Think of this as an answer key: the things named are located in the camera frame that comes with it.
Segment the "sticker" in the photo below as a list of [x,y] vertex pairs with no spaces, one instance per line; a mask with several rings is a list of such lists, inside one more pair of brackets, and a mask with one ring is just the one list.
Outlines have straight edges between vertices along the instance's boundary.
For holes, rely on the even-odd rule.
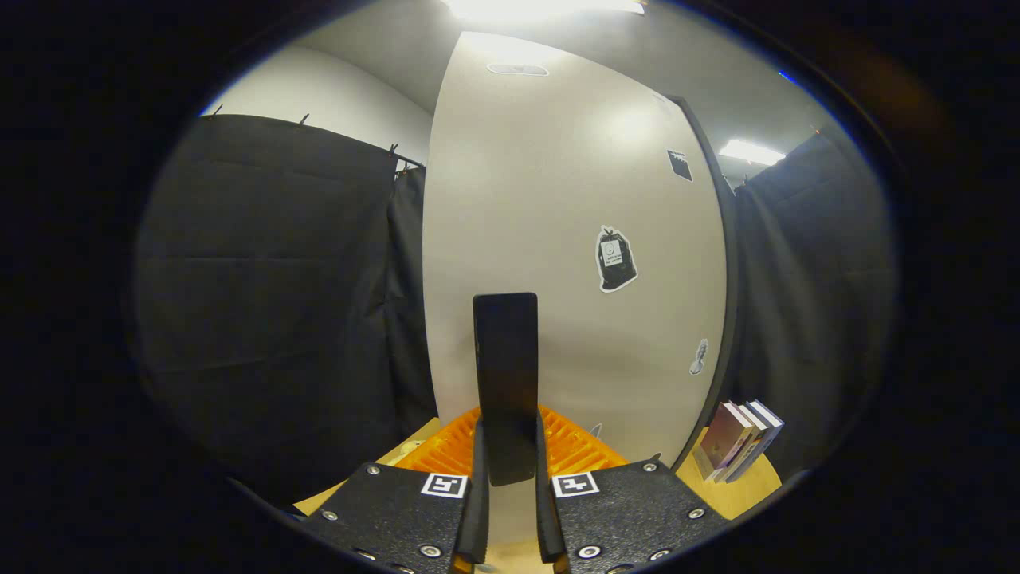
[[445,499],[463,499],[467,489],[467,477],[458,474],[428,473],[422,494],[443,497]]
[[695,362],[691,364],[691,374],[697,375],[705,368],[705,354],[708,353],[708,340],[702,340],[698,346],[698,353],[695,355]]
[[595,264],[599,267],[599,289],[603,294],[612,294],[638,278],[630,242],[619,229],[602,225],[595,238]]
[[667,149],[666,154],[669,155],[669,162],[673,165],[673,172],[693,182],[695,178],[691,176],[691,165],[687,165],[687,154],[671,149]]
[[599,246],[602,247],[602,260],[606,263],[606,266],[618,265],[623,262],[619,239],[603,241]]
[[599,491],[599,485],[595,483],[591,472],[562,474],[553,477],[553,490],[556,491],[557,499],[566,499],[568,497],[595,494]]
[[493,73],[512,73],[515,75],[549,75],[549,70],[541,65],[519,63],[491,63],[486,66]]

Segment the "book spine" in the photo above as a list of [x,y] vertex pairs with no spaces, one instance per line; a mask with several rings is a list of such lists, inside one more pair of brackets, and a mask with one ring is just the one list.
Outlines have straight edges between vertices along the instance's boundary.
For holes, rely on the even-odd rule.
[[781,426],[770,428],[768,432],[765,433],[765,438],[763,438],[758,448],[755,449],[755,452],[750,457],[748,457],[748,460],[744,461],[744,463],[736,469],[736,471],[733,472],[732,475],[730,475],[726,479],[726,482],[732,482],[744,476],[744,473],[748,472],[748,469],[750,469],[751,466],[755,464],[755,461],[758,460],[758,457],[761,457],[765,453],[765,450],[768,449],[768,446],[772,445],[772,440],[776,437],[777,434],[779,434],[780,430],[782,430]]
[[729,463],[732,462],[733,458],[736,457],[736,454],[741,452],[741,449],[744,449],[744,445],[748,441],[750,437],[751,433],[749,432],[745,432],[743,435],[741,435],[741,438],[736,440],[736,442],[733,445],[733,448],[729,450],[729,453],[727,453],[726,457],[722,460],[722,463],[720,464],[719,468],[712,471],[712,474],[710,474],[709,477],[705,480],[718,482],[719,477],[726,472]]
[[736,472],[741,469],[741,466],[744,465],[748,458],[753,456],[758,450],[758,447],[761,446],[762,441],[765,439],[765,432],[766,431],[758,431],[755,433],[754,438],[748,442],[747,448],[745,448],[744,451],[741,451],[741,454],[733,459],[733,462],[730,463],[728,467],[726,467],[726,472],[724,472],[716,480],[716,482],[731,482],[732,480],[736,480],[732,478],[732,476],[736,474]]

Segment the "small black sticker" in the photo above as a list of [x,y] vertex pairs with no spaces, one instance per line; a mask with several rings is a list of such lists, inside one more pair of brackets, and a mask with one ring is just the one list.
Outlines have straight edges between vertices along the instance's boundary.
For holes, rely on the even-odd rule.
[[553,490],[556,491],[557,499],[566,499],[595,494],[599,491],[599,485],[595,483],[591,472],[563,474],[553,477]]
[[669,162],[673,164],[674,173],[687,179],[688,181],[695,180],[695,178],[691,176],[691,165],[687,165],[687,155],[685,153],[667,149],[666,154],[669,155]]
[[602,279],[599,289],[604,294],[622,290],[624,284],[638,278],[630,242],[619,229],[611,226],[602,225],[595,239],[595,263]]

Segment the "curtain rod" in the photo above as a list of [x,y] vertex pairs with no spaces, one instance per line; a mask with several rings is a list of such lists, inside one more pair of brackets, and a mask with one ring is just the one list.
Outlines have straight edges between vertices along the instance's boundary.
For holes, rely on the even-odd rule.
[[417,165],[418,167],[424,167],[424,165],[422,165],[421,163],[418,163],[417,161],[415,161],[413,159],[408,159],[408,158],[404,157],[403,155],[394,152],[394,150],[397,149],[398,145],[400,145],[400,144],[393,144],[392,146],[390,146],[390,157],[396,157],[397,159],[403,159],[404,161],[406,161],[408,163],[411,163],[412,165]]

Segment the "black bag sticker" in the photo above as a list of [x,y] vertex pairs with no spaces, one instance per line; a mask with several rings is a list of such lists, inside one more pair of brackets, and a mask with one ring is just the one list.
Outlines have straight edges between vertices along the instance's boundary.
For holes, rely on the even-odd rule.
[[695,355],[695,362],[691,364],[691,374],[698,375],[705,368],[705,354],[708,353],[708,340],[702,340],[698,346],[698,353]]
[[673,164],[673,172],[694,182],[695,178],[691,176],[691,165],[687,165],[687,155],[671,149],[667,149],[666,154],[669,155],[669,162]]
[[622,290],[624,284],[638,278],[630,242],[619,229],[602,225],[595,241],[595,262],[599,266],[603,294]]

